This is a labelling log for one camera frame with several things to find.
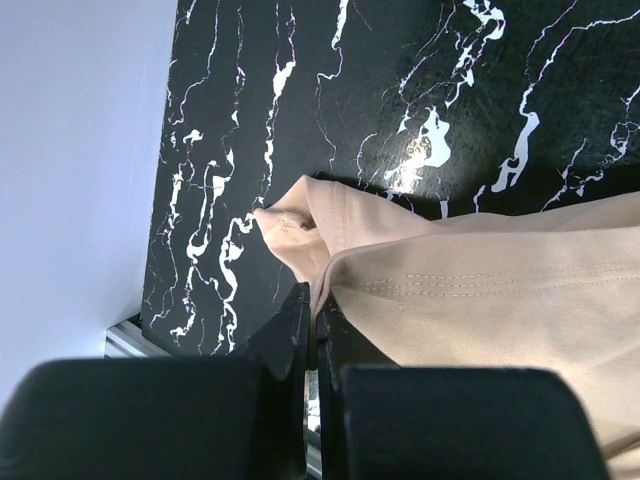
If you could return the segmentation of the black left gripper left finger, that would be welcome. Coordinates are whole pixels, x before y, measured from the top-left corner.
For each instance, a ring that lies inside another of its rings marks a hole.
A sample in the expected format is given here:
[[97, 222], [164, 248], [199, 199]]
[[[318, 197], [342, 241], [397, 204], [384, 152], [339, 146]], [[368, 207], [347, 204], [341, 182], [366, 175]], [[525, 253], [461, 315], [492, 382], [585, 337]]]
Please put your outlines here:
[[303, 479], [310, 289], [228, 355], [59, 360], [1, 417], [5, 479]]

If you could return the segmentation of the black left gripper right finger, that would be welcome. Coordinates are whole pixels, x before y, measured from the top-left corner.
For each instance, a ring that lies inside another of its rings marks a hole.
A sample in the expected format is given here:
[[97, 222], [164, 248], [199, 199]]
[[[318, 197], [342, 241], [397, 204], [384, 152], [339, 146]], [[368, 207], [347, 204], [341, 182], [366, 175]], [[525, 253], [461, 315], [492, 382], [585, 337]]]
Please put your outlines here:
[[402, 367], [334, 299], [317, 318], [327, 479], [605, 479], [582, 405], [555, 373]]

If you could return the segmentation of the beige t-shirt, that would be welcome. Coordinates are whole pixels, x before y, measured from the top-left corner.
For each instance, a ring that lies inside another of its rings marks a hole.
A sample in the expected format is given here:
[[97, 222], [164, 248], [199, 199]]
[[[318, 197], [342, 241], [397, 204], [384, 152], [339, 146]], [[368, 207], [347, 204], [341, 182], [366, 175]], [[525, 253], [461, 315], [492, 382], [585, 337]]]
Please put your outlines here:
[[300, 178], [254, 213], [271, 253], [403, 366], [539, 367], [586, 409], [616, 479], [639, 475], [639, 197], [426, 220]]

